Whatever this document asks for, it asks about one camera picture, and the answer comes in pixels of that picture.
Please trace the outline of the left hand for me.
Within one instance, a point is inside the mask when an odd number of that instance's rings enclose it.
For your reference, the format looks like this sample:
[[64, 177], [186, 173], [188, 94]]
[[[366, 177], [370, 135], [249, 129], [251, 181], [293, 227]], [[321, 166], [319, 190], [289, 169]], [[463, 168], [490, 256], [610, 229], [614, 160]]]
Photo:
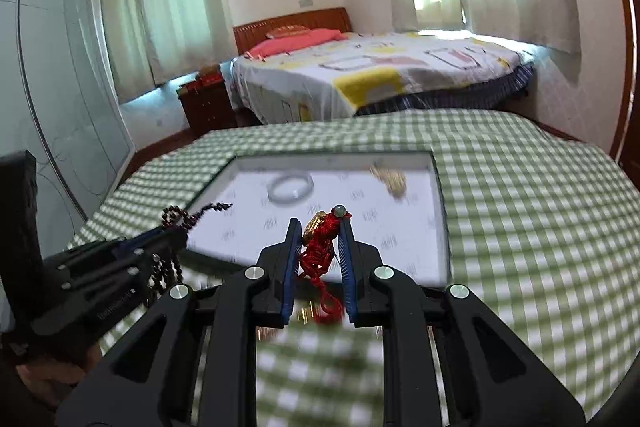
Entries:
[[15, 367], [26, 388], [50, 405], [57, 407], [103, 358], [99, 343], [82, 357], [83, 366], [52, 359], [39, 359]]

